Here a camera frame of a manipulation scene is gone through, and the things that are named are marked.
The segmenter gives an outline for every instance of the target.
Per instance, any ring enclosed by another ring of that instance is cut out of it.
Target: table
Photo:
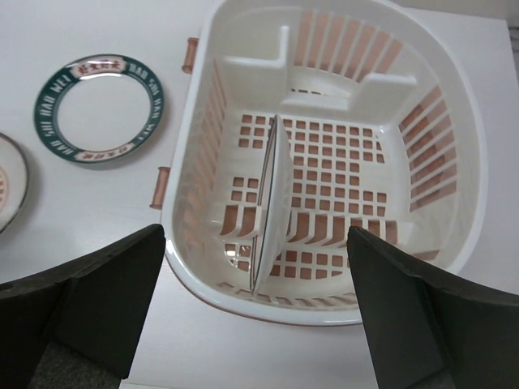
[[[99,249],[147,224],[157,167],[169,166],[190,76],[180,68],[213,0],[4,0],[0,9],[0,131],[29,159],[28,201],[0,235],[0,282]],[[410,10],[458,56],[487,132],[490,190],[483,232],[461,275],[519,293],[515,201],[519,180],[519,91],[502,20]],[[85,168],[40,143],[32,107],[59,67],[92,53],[141,59],[169,100],[163,128],[125,159]],[[362,326],[288,327],[215,310],[187,292],[163,264],[129,383],[160,387],[374,388]]]

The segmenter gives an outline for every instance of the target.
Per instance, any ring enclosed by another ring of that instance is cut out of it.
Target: white basket
[[[294,160],[290,233],[252,296],[275,114]],[[209,16],[162,212],[169,263],[200,299],[280,323],[358,323],[348,227],[457,272],[486,192],[483,127],[463,71],[399,6],[229,0]]]

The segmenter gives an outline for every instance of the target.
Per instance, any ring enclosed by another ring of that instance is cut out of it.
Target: plate with green rim
[[[118,54],[98,54],[65,65],[41,89],[34,126],[55,155],[80,164],[119,159],[148,140],[164,111],[155,73]]]

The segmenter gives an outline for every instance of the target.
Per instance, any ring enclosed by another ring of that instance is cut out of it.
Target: white plastic dish rack
[[[294,162],[290,233],[259,293],[251,240],[273,115]],[[162,211],[167,259],[208,304],[299,325],[359,323],[359,225],[457,272],[487,195],[478,107],[453,56],[373,0],[228,0],[204,25]]]

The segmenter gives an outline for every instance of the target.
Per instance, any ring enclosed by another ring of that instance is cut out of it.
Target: plastic basket
[[[350,225],[461,269],[486,202],[482,122],[463,70],[405,10],[229,0],[209,16],[196,55],[162,223],[169,263],[197,297],[280,323],[358,323]],[[294,162],[290,231],[252,296],[275,114]]]

